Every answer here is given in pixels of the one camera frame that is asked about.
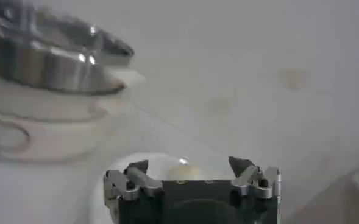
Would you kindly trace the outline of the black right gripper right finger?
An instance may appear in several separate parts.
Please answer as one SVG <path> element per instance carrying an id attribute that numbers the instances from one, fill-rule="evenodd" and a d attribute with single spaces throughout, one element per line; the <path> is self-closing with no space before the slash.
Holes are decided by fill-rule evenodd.
<path id="1" fill-rule="evenodd" d="M 229 164 L 235 175 L 230 183 L 242 196 L 252 195 L 260 200 L 280 199 L 280 171 L 277 167 L 262 170 L 249 159 L 230 156 Z"/>

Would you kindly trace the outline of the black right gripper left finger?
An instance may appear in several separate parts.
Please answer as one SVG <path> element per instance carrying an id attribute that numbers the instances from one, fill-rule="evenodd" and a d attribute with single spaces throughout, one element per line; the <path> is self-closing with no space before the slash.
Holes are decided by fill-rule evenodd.
<path id="1" fill-rule="evenodd" d="M 123 171 L 108 170 L 103 177 L 104 198 L 133 201 L 145 193 L 148 197 L 156 197 L 163 192 L 163 182 L 148 176 L 149 161 L 142 160 L 130 163 Z"/>

